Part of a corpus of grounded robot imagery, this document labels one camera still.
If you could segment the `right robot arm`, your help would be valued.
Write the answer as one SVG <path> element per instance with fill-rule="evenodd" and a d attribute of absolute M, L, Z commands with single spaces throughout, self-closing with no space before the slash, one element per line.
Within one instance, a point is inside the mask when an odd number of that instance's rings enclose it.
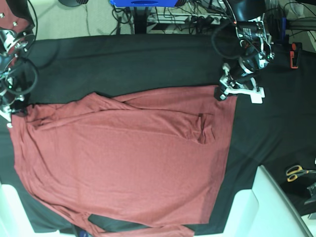
<path fill-rule="evenodd" d="M 37 85 L 39 72 L 29 59 L 38 26 L 33 21 L 29 7 L 35 10 L 29 0 L 2 0 L 0 2 L 0 115 L 12 127 L 12 114 L 20 111 L 14 104 L 23 102 Z M 28 67 L 34 75 L 29 86 L 23 86 L 23 79 L 17 76 L 19 70 Z"/>

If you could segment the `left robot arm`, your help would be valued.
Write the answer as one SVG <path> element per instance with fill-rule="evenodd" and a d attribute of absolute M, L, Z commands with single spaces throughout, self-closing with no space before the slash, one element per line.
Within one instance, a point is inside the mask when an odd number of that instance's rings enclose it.
<path fill-rule="evenodd" d="M 226 0 L 224 4 L 224 13 L 227 16 L 212 33 L 211 43 L 222 58 L 234 60 L 236 63 L 232 66 L 227 62 L 223 64 L 223 75 L 215 89 L 214 97 L 218 101 L 223 101 L 229 96 L 243 94 L 248 95 L 253 104 L 261 104 L 265 92 L 258 86 L 255 77 L 275 57 L 272 37 L 264 23 L 265 1 Z M 235 30 L 242 48 L 240 55 L 227 55 L 216 44 L 217 34 L 227 26 L 233 26 Z"/>

